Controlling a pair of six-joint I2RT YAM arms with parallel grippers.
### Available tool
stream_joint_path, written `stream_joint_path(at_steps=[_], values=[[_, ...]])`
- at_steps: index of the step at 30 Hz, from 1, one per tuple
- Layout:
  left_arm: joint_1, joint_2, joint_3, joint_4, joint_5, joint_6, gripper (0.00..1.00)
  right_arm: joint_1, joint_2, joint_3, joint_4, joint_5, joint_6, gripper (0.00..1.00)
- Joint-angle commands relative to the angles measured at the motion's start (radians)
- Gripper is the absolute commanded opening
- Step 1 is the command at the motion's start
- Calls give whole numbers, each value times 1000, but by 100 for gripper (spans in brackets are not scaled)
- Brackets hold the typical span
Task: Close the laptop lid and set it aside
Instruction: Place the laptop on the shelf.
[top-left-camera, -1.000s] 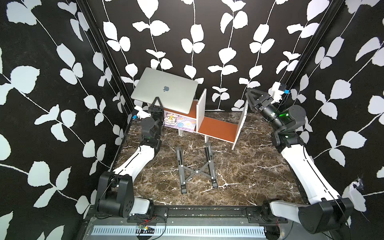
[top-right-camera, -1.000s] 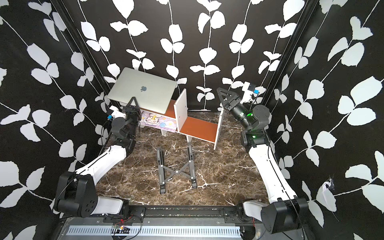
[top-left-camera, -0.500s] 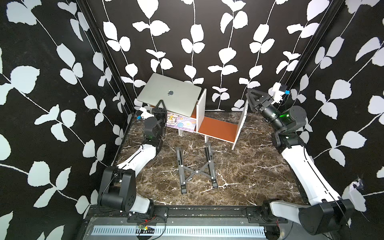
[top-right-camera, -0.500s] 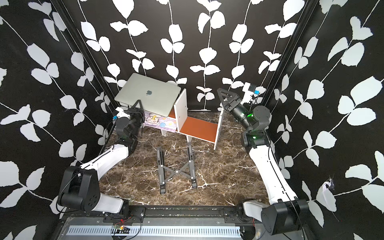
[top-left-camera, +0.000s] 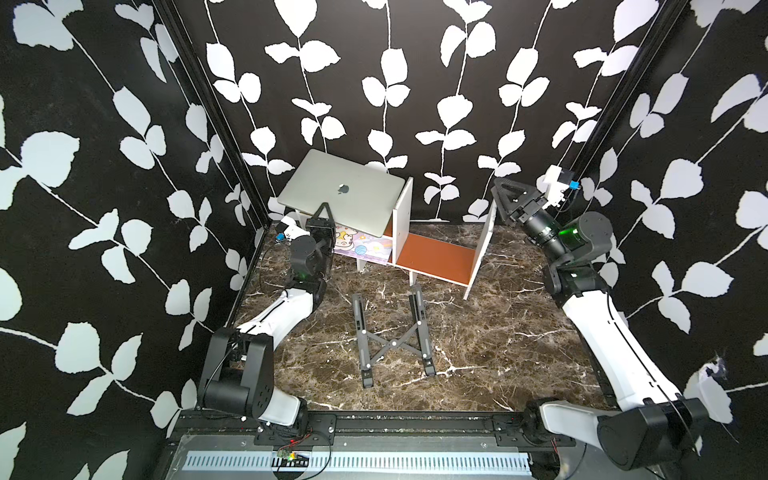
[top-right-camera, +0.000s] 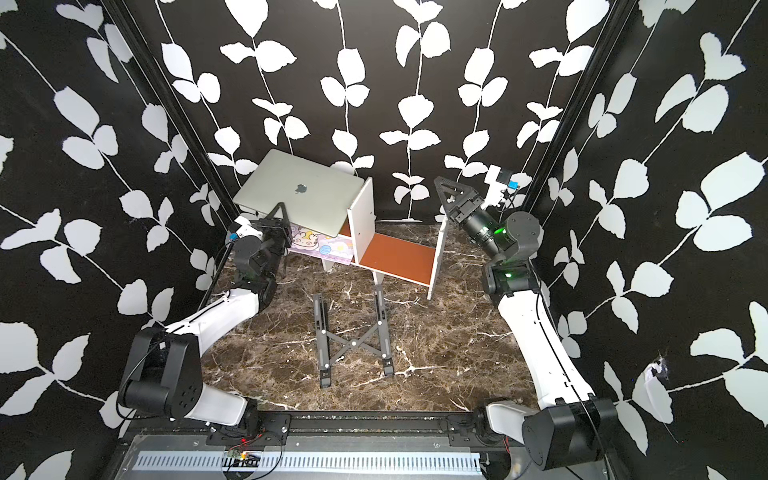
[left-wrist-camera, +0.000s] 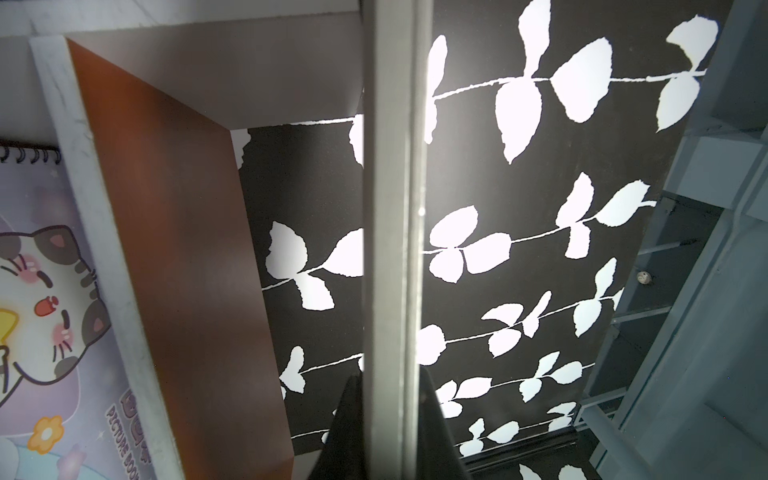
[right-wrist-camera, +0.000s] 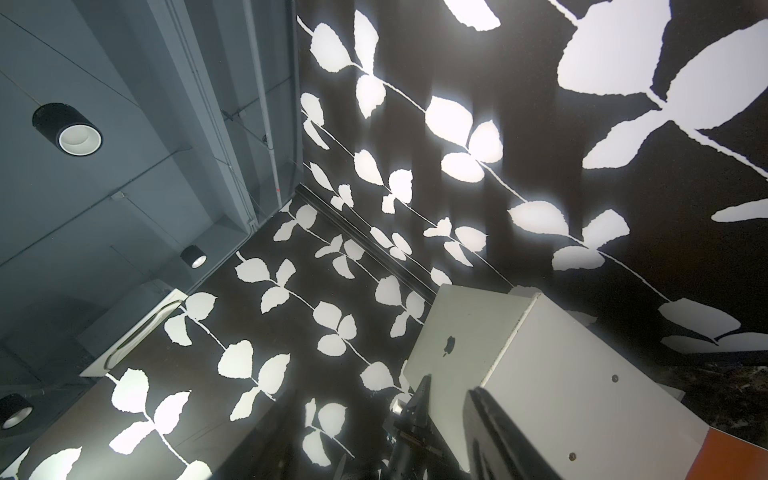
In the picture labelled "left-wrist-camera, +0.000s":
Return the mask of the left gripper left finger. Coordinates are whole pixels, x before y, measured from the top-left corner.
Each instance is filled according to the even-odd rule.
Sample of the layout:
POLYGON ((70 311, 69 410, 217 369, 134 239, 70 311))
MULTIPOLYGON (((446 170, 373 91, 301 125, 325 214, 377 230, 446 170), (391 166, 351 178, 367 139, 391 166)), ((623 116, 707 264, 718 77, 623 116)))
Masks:
POLYGON ((348 378, 328 437, 309 480, 364 478, 362 375, 348 378))

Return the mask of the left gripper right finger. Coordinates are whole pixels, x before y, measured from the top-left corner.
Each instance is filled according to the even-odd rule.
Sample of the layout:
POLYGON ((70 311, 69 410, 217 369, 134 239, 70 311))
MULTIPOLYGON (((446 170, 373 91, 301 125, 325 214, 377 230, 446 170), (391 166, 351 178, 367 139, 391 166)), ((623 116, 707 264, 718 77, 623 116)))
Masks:
POLYGON ((465 480, 471 476, 462 463, 443 416, 436 389, 425 367, 419 370, 417 479, 465 480))

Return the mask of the silver laptop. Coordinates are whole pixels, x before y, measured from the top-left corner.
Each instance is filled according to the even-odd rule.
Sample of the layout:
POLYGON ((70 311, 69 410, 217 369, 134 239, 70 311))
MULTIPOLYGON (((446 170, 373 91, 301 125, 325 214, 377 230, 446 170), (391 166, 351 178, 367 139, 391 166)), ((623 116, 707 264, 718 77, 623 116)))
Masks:
POLYGON ((371 479, 417 476, 430 1, 365 1, 364 445, 371 479))

